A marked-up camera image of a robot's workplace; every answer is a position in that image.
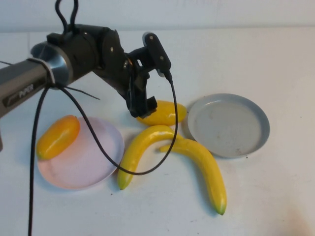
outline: toy banana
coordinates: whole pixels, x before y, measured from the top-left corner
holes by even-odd
[[[173,137],[174,131],[166,125],[155,125],[143,130],[132,140],[123,156],[120,166],[135,172],[141,156],[148,146],[161,140],[172,139]],[[183,137],[177,134],[176,139],[183,139]],[[118,185],[121,190],[130,184],[132,177],[133,175],[131,174],[121,170],[118,171]]]
[[[170,145],[160,148],[166,152]],[[211,153],[201,144],[189,139],[177,140],[172,148],[177,152],[190,157],[201,170],[205,179],[210,201],[216,212],[223,215],[226,209],[226,190],[219,167]]]
[[[186,115],[187,109],[181,104],[177,104],[178,123],[182,122]],[[157,101],[157,110],[145,118],[138,117],[137,120],[146,125],[175,125],[175,107],[173,102]]]

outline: black cable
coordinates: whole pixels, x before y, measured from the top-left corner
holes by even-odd
[[[60,2],[62,0],[56,0],[55,3],[55,10],[57,15],[59,16],[62,24],[63,24],[63,34],[66,34],[68,32],[68,23],[67,20],[64,18],[64,16],[62,15],[62,13],[60,12]],[[71,27],[71,31],[75,34],[76,33],[76,26],[75,26],[75,18],[77,16],[78,13],[78,9],[79,9],[79,1],[78,0],[74,0],[74,6],[73,6],[73,11],[70,17],[70,27]]]
[[[30,163],[30,203],[29,203],[29,236],[32,236],[32,223],[33,223],[33,196],[34,196],[34,164],[35,164],[35,145],[36,145],[36,132],[39,120],[39,114],[41,110],[41,106],[43,105],[44,98],[47,94],[47,91],[50,87],[46,87],[43,93],[40,96],[35,118],[34,118],[34,125],[33,131],[31,135],[31,163]]]
[[[68,23],[66,21],[66,19],[64,18],[64,16],[62,15],[62,13],[60,12],[60,2],[62,0],[57,0],[56,3],[55,3],[55,10],[56,10],[56,13],[57,15],[59,16],[62,24],[63,24],[63,34],[66,34],[68,32]]]
[[[68,86],[64,86],[64,88],[69,89],[69,90],[73,90],[73,91],[77,91],[77,92],[81,92],[81,93],[83,93],[83,94],[85,94],[85,95],[87,95],[87,96],[90,96],[90,97],[92,97],[92,98],[95,98],[95,99],[97,99],[97,100],[100,100],[98,97],[94,97],[93,95],[90,95],[90,94],[88,94],[87,92],[84,92],[84,91],[82,91],[82,90],[79,90],[79,89],[76,89],[76,88],[71,88],[71,87],[68,87]]]
[[[72,14],[71,14],[71,17],[70,17],[70,25],[71,25],[71,30],[72,30],[73,34],[76,33],[75,17],[77,16],[78,9],[79,9],[79,1],[78,0],[74,0],[73,11],[72,11]]]
[[[12,63],[8,63],[8,62],[2,61],[2,60],[0,60],[0,63],[6,64],[6,65],[13,65]]]

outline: white table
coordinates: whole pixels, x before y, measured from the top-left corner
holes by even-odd
[[[120,32],[126,51],[142,46],[143,32]],[[34,181],[34,236],[310,236],[315,234],[315,28],[211,29],[155,32],[172,61],[178,102],[189,106],[219,92],[244,96],[267,114],[267,144],[241,159],[220,159],[227,189],[224,216],[212,210],[203,179],[184,156],[171,154],[153,173],[134,177],[120,191],[116,175],[84,191],[64,191],[38,170]],[[46,33],[0,34],[0,60],[17,62]],[[88,74],[71,85],[99,98],[73,92],[89,116],[121,131],[126,145],[143,126],[102,79]],[[168,82],[152,73],[148,94],[172,99]],[[29,158],[39,94],[0,119],[0,229],[27,235]],[[50,91],[39,135],[56,119],[79,115],[60,91]],[[157,163],[156,144],[138,170]]]

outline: plate rim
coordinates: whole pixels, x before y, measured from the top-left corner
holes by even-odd
[[[194,110],[196,110],[197,112],[197,107],[198,107],[198,104],[202,103],[202,101],[204,100],[207,100],[209,99],[210,97],[216,97],[216,96],[229,96],[229,97],[237,97],[239,99],[242,99],[242,100],[245,100],[247,102],[250,102],[251,104],[254,104],[254,106],[256,106],[258,108],[258,110],[264,115],[266,121],[267,121],[267,127],[268,127],[268,134],[266,135],[266,138],[264,140],[264,142],[254,151],[251,151],[249,153],[245,153],[245,154],[242,154],[242,155],[236,155],[236,156],[224,156],[224,155],[220,155],[218,153],[215,153],[213,151],[210,151],[206,146],[205,148],[212,154],[212,155],[215,155],[217,157],[221,157],[221,158],[226,158],[226,159],[232,159],[232,158],[240,158],[240,157],[244,157],[244,156],[247,156],[247,155],[250,155],[250,154],[253,154],[255,152],[257,152],[258,150],[262,149],[265,144],[267,143],[269,137],[270,137],[270,122],[269,122],[269,119],[266,115],[266,113],[261,109],[261,107],[259,107],[255,102],[249,100],[248,98],[245,98],[243,96],[240,96],[240,95],[237,95],[237,94],[233,94],[233,93],[213,93],[213,94],[209,94],[209,95],[206,95],[206,96],[203,96],[199,99],[197,99],[193,105],[191,106],[191,108],[189,109],[189,113],[188,113],[188,117],[187,117],[187,127],[188,127],[188,130],[189,130],[189,133],[190,135],[193,137],[194,140],[196,140],[197,142],[200,142],[200,139],[197,138],[197,135],[195,134],[194,132],[194,129],[192,128],[192,117],[193,117],[193,114],[195,113]]]

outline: white wall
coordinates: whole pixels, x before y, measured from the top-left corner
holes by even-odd
[[[61,30],[55,0],[0,0],[0,31]],[[80,0],[78,23],[117,29],[315,25],[315,0]],[[73,0],[63,0],[69,19]]]

